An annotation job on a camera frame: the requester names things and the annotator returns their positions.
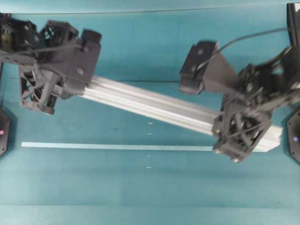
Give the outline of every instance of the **aluminum extrusion bar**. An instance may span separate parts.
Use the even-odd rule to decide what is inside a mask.
[[[214,119],[220,114],[204,106],[97,76],[93,76],[81,97],[207,135],[212,135]],[[267,152],[277,147],[281,134],[282,128],[270,127],[256,150]]]

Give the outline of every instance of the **screw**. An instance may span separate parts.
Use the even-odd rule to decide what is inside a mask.
[[[202,55],[203,53],[204,53],[203,48],[200,48],[199,51],[198,51],[198,55]]]
[[[39,42],[39,38],[38,38],[37,35],[35,35],[35,36],[33,37],[33,39],[35,40],[35,42]]]
[[[83,75],[83,69],[82,69],[82,68],[78,67],[78,68],[76,69],[76,71],[77,71],[77,73],[79,73],[80,75]]]
[[[235,163],[239,163],[239,162],[240,162],[240,160],[239,160],[238,158],[233,158],[232,160],[233,160],[233,162],[235,162]]]
[[[89,49],[88,46],[85,46],[85,47],[83,48],[83,50],[87,53],[90,49]]]
[[[196,65],[193,65],[193,66],[191,67],[191,71],[192,71],[192,72],[195,72],[196,69],[197,69],[197,66],[196,66]]]
[[[214,152],[218,155],[222,154],[222,151],[220,149],[215,149]]]

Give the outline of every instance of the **black mounting plate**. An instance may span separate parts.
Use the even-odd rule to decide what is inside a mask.
[[[8,149],[8,137],[11,119],[0,109],[0,156]]]
[[[287,134],[291,156],[300,163],[300,110],[287,122]]]

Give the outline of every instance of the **white tape strip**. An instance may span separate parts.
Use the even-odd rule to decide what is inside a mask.
[[[212,146],[178,146],[178,145],[126,145],[126,144],[76,144],[22,142],[22,147],[60,148],[60,149],[103,149],[103,150],[172,150],[172,151],[212,151]]]

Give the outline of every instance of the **teal table surface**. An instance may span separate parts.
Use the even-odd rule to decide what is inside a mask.
[[[216,40],[222,46],[242,35],[286,26],[286,5],[280,0],[187,1],[193,10],[184,10],[181,1],[91,2],[78,7],[53,1],[53,8],[64,6],[53,11],[50,2],[32,1],[30,11],[12,0],[4,11],[19,13],[13,17],[31,20],[40,29],[51,19],[79,31],[96,30],[103,39],[95,75],[217,110],[220,94],[187,96],[178,90],[191,45]],[[239,71],[288,45],[287,32],[280,32],[236,43],[223,55]],[[18,68],[5,64],[0,101],[13,123],[9,150],[0,158],[0,225],[300,224],[300,165],[288,154],[288,107],[273,115],[274,124],[284,128],[282,144],[234,164],[211,151],[187,151],[189,146],[212,146],[212,136],[80,97],[58,100],[55,115],[48,116],[20,107],[19,95]],[[22,147],[23,142],[128,149],[33,148]],[[179,150],[147,150],[151,145]]]

